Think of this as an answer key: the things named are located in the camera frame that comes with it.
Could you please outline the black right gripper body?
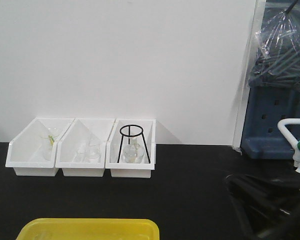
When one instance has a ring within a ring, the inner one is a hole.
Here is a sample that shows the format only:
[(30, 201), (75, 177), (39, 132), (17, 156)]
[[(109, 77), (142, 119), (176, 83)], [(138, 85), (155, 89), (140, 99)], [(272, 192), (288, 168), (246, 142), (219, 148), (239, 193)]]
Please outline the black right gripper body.
[(246, 240), (300, 240), (300, 179), (232, 174), (225, 179)]

